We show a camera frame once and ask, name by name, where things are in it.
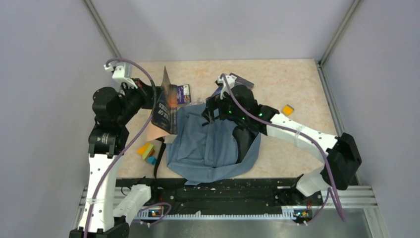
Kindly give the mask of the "dark blue paperback book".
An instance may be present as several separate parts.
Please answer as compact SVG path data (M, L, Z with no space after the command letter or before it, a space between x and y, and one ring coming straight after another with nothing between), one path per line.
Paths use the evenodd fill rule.
M223 75L225 76L230 89L232 89L233 87L237 86L237 85L244 85L246 86L248 89L252 90L254 87L254 83L234 74L234 73L230 73L230 74L222 74L216 81L216 85L218 86L218 88L213 92L213 94L211 96L216 96L216 95L223 95L224 92L228 92L226 83L224 81Z

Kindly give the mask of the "brown cover book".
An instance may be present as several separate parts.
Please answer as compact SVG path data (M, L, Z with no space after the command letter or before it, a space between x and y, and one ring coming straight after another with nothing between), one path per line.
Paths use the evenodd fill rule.
M177 134L177 86L169 79L166 67L163 70L161 87L151 124L148 125L146 141Z

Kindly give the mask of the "purple cover book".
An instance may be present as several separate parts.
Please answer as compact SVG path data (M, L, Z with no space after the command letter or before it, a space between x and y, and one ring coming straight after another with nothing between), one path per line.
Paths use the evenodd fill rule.
M190 85L178 85L177 86L177 104L184 105L191 103L191 92Z

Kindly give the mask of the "blue grey backpack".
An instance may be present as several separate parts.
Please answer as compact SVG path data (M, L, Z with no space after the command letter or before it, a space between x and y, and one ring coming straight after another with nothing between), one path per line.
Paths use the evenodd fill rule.
M177 136L166 147L169 169L187 185L229 179L248 172L256 163L262 135L241 129L229 120L209 123L205 104L182 107L177 112Z

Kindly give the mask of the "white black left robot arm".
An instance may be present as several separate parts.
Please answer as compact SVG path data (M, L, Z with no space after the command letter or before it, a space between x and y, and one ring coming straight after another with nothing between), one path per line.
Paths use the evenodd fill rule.
M126 238L130 225L143 205L158 201L157 189L137 184L114 205L117 173L128 142L128 122L140 109L152 109L161 89L135 78L134 86L121 83L118 92L103 87L93 94L95 125L89 135L89 183L81 219L71 238Z

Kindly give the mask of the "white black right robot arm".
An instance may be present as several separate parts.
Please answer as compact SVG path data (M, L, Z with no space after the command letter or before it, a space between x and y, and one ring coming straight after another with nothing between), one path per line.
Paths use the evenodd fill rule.
M279 110L259 104L243 85L207 98L202 115L208 122L226 119L249 131L287 141L320 160L323 166L299 176L291 189L290 197L296 204L304 204L311 195L327 188L346 190L362 163L350 134L337 136L299 124Z

